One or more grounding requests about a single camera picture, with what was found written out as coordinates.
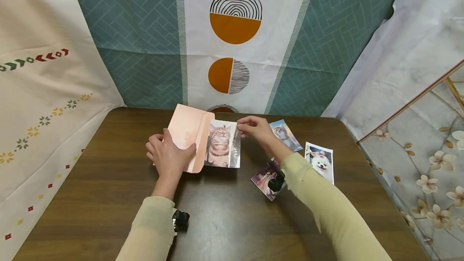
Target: cat photo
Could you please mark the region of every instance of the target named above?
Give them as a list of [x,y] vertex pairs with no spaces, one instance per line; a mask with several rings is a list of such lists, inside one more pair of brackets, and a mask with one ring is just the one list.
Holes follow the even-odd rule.
[[269,181],[275,179],[279,171],[280,165],[274,158],[272,158],[262,170],[257,172],[256,175],[254,175],[251,178],[251,181],[259,188],[260,191],[263,192],[263,194],[266,195],[266,197],[268,197],[268,199],[271,202],[276,198],[276,196],[282,191],[282,189],[286,185],[284,183],[280,191],[272,191],[269,188]]
[[281,142],[290,148],[291,151],[294,152],[303,149],[283,119],[269,123],[269,125],[271,126],[272,132],[274,132],[275,136],[277,136]]
[[205,166],[240,167],[240,133],[237,132],[236,122],[211,120]]
[[314,170],[332,184],[334,181],[333,150],[306,142],[304,157],[312,164]]

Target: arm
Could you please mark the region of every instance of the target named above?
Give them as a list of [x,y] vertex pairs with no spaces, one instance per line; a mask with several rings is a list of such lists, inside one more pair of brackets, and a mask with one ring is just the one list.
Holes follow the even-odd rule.
[[312,211],[319,231],[332,241],[338,260],[372,260],[373,256],[378,261],[391,260],[348,198],[277,139],[266,119],[248,116],[238,123],[242,137],[256,138],[281,164],[288,189]]
[[147,157],[156,165],[159,178],[152,195],[143,200],[116,261],[164,261],[174,239],[172,218],[176,209],[172,200],[196,146],[177,148],[167,129],[164,135],[151,136],[146,146]]

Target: person's left hand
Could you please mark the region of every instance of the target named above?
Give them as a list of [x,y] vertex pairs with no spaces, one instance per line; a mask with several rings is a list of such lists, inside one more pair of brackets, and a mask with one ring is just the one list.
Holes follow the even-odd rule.
[[164,129],[163,135],[150,136],[145,146],[148,149],[147,157],[153,161],[159,174],[152,196],[172,200],[182,172],[196,154],[196,145],[193,143],[185,150],[180,149],[174,144],[169,130]]

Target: pink envelope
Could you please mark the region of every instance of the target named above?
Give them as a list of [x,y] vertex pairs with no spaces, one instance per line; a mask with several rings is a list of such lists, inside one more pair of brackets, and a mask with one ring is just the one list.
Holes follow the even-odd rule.
[[209,124],[213,119],[214,113],[177,104],[168,126],[173,142],[180,149],[187,149],[192,143],[197,146],[197,154],[190,161],[186,172],[199,173],[203,168],[208,145]]

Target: tabby cat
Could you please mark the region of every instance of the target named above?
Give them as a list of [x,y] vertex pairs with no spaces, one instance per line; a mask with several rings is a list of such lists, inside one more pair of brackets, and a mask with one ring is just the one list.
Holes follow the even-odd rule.
[[207,161],[213,166],[228,167],[229,166],[229,141],[231,137],[231,127],[214,127],[209,125],[209,135],[211,137],[211,145],[207,151]]
[[281,142],[283,142],[288,148],[290,148],[291,151],[296,151],[297,147],[295,142],[293,142],[290,139],[287,129],[282,124],[276,127],[272,127],[272,132],[274,132],[278,139],[280,139]]

